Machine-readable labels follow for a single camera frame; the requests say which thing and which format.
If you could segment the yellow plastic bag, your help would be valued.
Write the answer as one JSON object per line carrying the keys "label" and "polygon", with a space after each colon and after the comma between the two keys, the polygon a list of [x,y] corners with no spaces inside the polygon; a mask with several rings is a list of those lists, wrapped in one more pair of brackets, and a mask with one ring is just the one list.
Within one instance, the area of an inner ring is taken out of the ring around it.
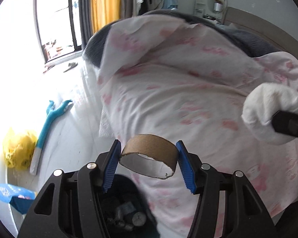
{"label": "yellow plastic bag", "polygon": [[17,170],[29,169],[37,140],[36,132],[15,132],[10,128],[2,144],[6,166]]}

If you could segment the brown headboard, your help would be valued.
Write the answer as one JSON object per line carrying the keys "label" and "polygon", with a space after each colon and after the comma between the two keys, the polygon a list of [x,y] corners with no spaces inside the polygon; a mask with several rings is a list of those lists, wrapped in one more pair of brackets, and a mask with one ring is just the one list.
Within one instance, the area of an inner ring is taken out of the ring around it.
{"label": "brown headboard", "polygon": [[267,20],[243,10],[227,7],[222,24],[256,34],[276,48],[292,54],[298,60],[298,41]]}

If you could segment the brown cardboard tape core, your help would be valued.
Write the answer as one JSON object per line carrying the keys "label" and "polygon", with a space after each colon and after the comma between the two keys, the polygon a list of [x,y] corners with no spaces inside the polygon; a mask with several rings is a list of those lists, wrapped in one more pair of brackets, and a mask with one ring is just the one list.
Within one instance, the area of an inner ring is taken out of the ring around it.
{"label": "brown cardboard tape core", "polygon": [[139,134],[126,143],[119,163],[151,178],[167,179],[174,175],[178,150],[170,141],[152,134]]}

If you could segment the window frame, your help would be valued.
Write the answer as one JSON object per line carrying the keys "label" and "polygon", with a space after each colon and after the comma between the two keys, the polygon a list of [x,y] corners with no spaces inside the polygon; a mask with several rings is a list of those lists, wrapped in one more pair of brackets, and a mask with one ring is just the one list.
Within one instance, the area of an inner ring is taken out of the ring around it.
{"label": "window frame", "polygon": [[82,49],[79,0],[35,0],[35,11],[45,62]]}

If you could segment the teal plush toy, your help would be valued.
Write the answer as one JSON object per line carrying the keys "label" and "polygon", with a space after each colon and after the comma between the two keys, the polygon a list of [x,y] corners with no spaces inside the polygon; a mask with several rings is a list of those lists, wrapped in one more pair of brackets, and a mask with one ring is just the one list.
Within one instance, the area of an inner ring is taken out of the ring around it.
{"label": "teal plush toy", "polygon": [[29,168],[29,173],[33,176],[35,176],[38,172],[38,166],[39,166],[39,161],[41,157],[41,153],[43,150],[43,146],[46,140],[46,137],[49,133],[49,130],[52,126],[52,123],[60,116],[62,116],[68,106],[72,103],[72,100],[65,100],[63,101],[58,108],[55,108],[55,103],[54,101],[49,101],[49,105],[46,109],[46,120],[43,124],[42,130],[39,134],[38,140],[36,142],[34,152],[33,152],[33,157],[31,160],[30,168]]}

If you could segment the yellow curtain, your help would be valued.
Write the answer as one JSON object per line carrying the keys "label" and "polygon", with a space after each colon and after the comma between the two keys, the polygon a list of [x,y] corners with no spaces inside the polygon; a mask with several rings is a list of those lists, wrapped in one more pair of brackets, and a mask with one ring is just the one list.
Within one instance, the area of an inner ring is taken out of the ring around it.
{"label": "yellow curtain", "polygon": [[120,18],[120,0],[90,0],[92,32]]}

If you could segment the white standing fan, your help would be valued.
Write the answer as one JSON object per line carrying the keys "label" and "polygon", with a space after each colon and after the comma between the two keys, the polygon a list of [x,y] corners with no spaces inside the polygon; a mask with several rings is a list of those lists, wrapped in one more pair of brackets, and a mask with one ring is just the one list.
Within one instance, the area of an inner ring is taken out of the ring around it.
{"label": "white standing fan", "polygon": [[228,0],[207,0],[208,14],[221,21],[227,5]]}

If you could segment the slipper on floor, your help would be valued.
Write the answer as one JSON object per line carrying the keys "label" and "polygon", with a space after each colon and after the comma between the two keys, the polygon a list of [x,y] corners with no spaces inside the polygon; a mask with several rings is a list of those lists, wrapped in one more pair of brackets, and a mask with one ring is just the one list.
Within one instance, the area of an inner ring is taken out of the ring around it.
{"label": "slipper on floor", "polygon": [[78,63],[77,63],[77,62],[70,62],[70,63],[68,64],[67,69],[64,71],[64,73],[66,73],[67,71],[70,71],[70,70],[74,69],[74,68],[77,67],[77,66],[78,66]]}

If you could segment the blue paper package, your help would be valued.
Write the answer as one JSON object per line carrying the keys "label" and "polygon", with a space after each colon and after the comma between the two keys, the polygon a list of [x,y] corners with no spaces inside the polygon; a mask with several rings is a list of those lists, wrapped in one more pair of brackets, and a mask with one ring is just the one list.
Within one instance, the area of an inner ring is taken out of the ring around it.
{"label": "blue paper package", "polygon": [[27,214],[38,193],[11,184],[0,184],[0,201],[10,204],[17,212]]}

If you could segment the pink patterned white quilt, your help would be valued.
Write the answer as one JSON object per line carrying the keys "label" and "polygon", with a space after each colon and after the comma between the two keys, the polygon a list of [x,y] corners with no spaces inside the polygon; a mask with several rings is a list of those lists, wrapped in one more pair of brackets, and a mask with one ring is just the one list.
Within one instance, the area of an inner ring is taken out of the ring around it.
{"label": "pink patterned white quilt", "polygon": [[219,171],[243,171],[272,220],[298,200],[298,139],[257,140],[242,120],[244,101],[263,83],[298,94],[298,60],[287,52],[247,55],[216,29],[152,14],[98,31],[88,50],[114,136],[182,140]]}

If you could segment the white sock ball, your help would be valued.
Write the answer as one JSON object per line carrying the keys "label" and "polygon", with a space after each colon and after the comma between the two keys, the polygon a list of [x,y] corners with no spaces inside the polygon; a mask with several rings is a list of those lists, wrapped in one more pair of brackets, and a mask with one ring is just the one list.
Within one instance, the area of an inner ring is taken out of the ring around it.
{"label": "white sock ball", "polygon": [[242,119],[259,141],[270,145],[283,145],[294,137],[277,133],[272,118],[278,111],[298,114],[298,91],[277,83],[263,83],[245,99]]}

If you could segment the dark grey blanket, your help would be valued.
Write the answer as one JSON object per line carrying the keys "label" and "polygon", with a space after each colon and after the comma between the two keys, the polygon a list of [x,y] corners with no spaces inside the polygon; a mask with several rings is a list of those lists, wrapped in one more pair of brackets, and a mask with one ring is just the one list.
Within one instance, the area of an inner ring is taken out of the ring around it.
{"label": "dark grey blanket", "polygon": [[[269,53],[280,51],[280,49],[278,49],[276,46],[270,44],[268,41],[264,40],[256,34],[221,24],[212,24],[205,19],[193,16],[191,14],[167,9],[153,10],[144,14],[144,16],[151,15],[171,16],[174,18],[182,19],[186,23],[191,25],[202,24],[208,26],[224,36],[232,44],[241,49],[247,56],[251,58],[261,57]],[[111,26],[115,23],[117,23],[117,21],[114,21],[102,27],[89,39],[88,43],[86,44],[82,57],[85,61],[92,63],[96,68],[101,67],[101,60],[105,42],[107,40],[107,35],[109,34]]]}

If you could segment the grey curtain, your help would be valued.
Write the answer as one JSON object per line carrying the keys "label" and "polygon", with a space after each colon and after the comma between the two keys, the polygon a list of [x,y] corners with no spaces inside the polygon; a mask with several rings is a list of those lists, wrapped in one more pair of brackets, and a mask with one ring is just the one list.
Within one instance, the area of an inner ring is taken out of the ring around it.
{"label": "grey curtain", "polygon": [[78,0],[79,23],[81,29],[82,49],[85,49],[89,39],[93,36],[91,20],[91,0]]}

